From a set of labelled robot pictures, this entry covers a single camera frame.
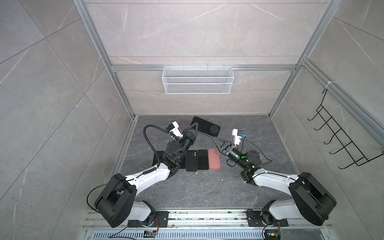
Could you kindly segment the black phone case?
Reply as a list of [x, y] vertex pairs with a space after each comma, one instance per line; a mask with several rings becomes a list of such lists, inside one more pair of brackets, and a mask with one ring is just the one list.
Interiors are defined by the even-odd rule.
[[186, 171], [196, 172], [198, 170], [198, 152], [196, 150], [187, 151]]

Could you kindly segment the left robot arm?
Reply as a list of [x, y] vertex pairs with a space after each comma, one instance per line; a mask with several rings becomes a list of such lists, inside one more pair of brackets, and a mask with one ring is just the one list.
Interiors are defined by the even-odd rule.
[[194, 123], [174, 140], [167, 144], [163, 156], [156, 155], [157, 164], [151, 168], [128, 176], [120, 173], [112, 176], [95, 201], [96, 211], [112, 228], [120, 226], [124, 221], [138, 221], [149, 227], [155, 220], [156, 210], [146, 201], [135, 201], [142, 191], [174, 176], [181, 168], [180, 162], [185, 159], [187, 151], [198, 136], [199, 124]]

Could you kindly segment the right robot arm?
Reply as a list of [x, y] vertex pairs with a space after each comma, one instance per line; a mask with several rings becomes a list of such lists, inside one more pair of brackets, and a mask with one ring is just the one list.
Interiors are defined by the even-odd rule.
[[242, 168], [241, 177], [246, 184], [267, 187], [292, 197], [285, 201], [271, 200], [263, 207], [261, 219], [265, 225], [284, 219], [304, 218], [321, 226], [337, 205], [336, 199], [310, 173], [287, 175], [271, 172], [261, 167], [257, 151], [243, 154], [230, 141], [217, 137], [213, 137], [213, 141], [221, 154]]

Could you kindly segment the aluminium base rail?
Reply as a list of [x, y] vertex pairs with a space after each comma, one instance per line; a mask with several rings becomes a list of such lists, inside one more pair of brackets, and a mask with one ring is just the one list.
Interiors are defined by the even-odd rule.
[[156, 213], [150, 227], [124, 221], [112, 228], [87, 211], [81, 221], [85, 240], [336, 240], [329, 221], [315, 226], [287, 219], [266, 226], [259, 209], [169, 209]]

